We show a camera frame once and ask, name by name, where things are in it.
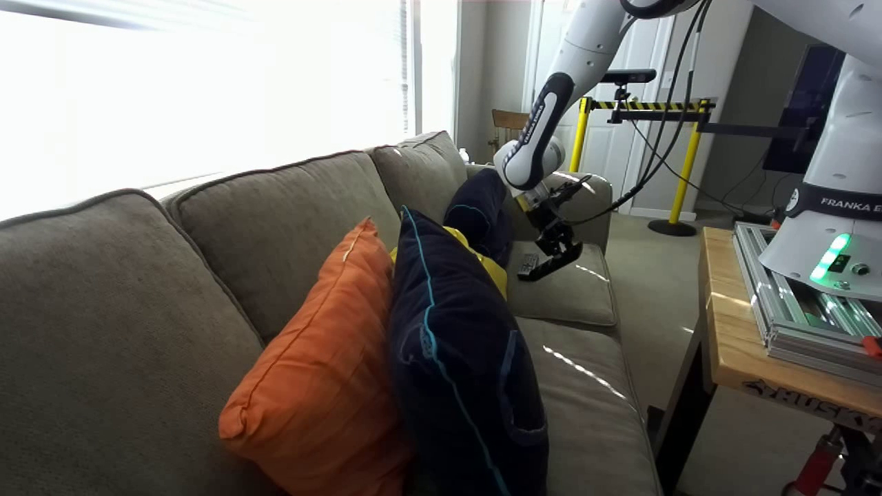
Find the window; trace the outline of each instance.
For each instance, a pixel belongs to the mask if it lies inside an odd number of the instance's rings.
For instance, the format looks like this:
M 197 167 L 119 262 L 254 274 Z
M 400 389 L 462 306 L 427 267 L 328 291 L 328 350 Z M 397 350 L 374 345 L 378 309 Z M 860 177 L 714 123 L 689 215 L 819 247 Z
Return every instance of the window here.
M 419 132 L 413 2 L 0 0 L 0 218 Z

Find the orange pillow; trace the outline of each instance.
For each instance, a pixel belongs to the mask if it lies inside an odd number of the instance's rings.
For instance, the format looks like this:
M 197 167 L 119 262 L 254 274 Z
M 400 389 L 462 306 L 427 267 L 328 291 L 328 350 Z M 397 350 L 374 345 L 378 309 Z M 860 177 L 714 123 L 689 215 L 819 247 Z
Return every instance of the orange pillow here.
M 413 452 L 385 364 L 389 302 L 389 250 L 358 223 L 232 391 L 221 440 L 298 496 L 400 496 Z

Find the couch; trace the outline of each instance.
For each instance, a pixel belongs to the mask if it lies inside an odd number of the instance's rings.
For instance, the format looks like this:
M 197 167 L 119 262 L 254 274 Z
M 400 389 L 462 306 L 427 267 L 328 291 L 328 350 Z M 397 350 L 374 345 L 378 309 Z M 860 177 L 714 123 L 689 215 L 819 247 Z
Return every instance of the couch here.
M 394 244 L 401 204 L 438 218 L 471 171 L 430 132 L 6 221 L 0 492 L 278 492 L 216 442 L 222 400 L 351 223 Z M 608 183 L 589 186 L 565 218 L 608 204 Z M 617 340 L 608 218 L 575 228 L 577 262 L 521 283 L 535 228 L 509 211 L 509 309 L 549 415 L 549 496 L 660 492 Z

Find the couch armrest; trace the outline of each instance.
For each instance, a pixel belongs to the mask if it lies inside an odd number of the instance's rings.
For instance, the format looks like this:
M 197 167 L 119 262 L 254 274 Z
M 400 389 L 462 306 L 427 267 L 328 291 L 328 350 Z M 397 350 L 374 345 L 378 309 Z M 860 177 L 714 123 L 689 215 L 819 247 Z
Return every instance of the couch armrest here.
M 549 177 L 550 186 L 558 186 L 565 181 L 573 181 L 573 177 L 566 177 L 566 174 Z M 593 178 L 586 178 L 586 186 L 582 186 L 569 200 L 565 200 L 558 205 L 558 215 L 565 221 L 589 218 L 589 215 L 595 215 L 595 211 L 600 211 L 600 208 L 605 208 L 611 204 L 611 186 L 608 186 L 605 178 L 593 177 Z M 525 221 L 524 208 L 514 200 L 509 200 L 509 218 L 511 218 L 514 240 L 535 240 L 536 237 L 536 228 Z M 593 243 L 600 250 L 605 250 L 608 215 L 600 215 L 600 218 L 595 218 L 589 223 L 573 226 L 573 230 L 575 230 L 577 243 Z

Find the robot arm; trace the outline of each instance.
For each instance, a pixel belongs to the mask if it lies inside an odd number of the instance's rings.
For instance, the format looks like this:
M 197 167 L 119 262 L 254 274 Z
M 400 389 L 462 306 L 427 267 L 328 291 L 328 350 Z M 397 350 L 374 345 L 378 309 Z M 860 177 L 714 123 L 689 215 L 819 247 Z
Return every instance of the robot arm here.
M 514 143 L 495 152 L 502 178 L 521 189 L 521 205 L 543 200 L 539 181 L 558 167 L 550 134 L 562 113 L 605 73 L 634 18 L 666 15 L 696 0 L 582 0 L 550 77 Z M 846 65 L 834 98 L 787 205 L 783 228 L 759 262 L 821 291 L 882 299 L 882 2 L 864 0 L 755 0 L 757 7 L 838 50 Z M 562 230 L 554 215 L 539 215 L 543 230 Z
M 634 18 L 666 15 L 696 0 L 582 0 L 566 22 L 554 69 L 536 92 L 529 123 L 514 143 L 495 152 L 502 178 L 514 189 L 536 186 L 558 167 L 550 134 L 565 110 L 595 88 Z
M 565 110 L 597 86 L 634 18 L 660 15 L 693 6 L 696 0 L 582 0 L 566 22 L 550 77 L 535 98 L 521 138 L 504 143 L 493 163 L 499 177 L 518 189 L 518 204 L 539 228 L 536 244 L 549 258 L 521 269 L 524 280 L 543 278 L 577 258 L 582 244 L 573 228 L 555 215 L 582 181 L 562 189 L 543 186 L 543 178 L 562 166 L 562 152 L 550 134 Z

